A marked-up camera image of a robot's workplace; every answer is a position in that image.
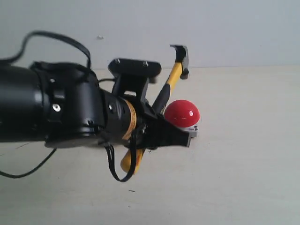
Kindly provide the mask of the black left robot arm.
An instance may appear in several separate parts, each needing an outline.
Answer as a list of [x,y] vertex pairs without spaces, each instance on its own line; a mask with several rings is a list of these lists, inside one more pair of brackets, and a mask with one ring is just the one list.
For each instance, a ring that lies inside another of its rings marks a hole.
[[35,62],[0,67],[1,142],[38,142],[53,149],[119,144],[138,148],[190,145],[189,133],[164,119],[170,88],[150,105],[145,97],[161,66],[111,62],[112,91],[95,73],[74,63]]

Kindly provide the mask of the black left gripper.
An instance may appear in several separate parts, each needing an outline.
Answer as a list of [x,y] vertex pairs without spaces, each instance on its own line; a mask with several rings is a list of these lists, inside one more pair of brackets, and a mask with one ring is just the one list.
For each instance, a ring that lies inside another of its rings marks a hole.
[[137,109],[137,147],[156,150],[158,147],[190,146],[190,133],[174,126],[162,116],[167,101],[142,98],[134,104]]

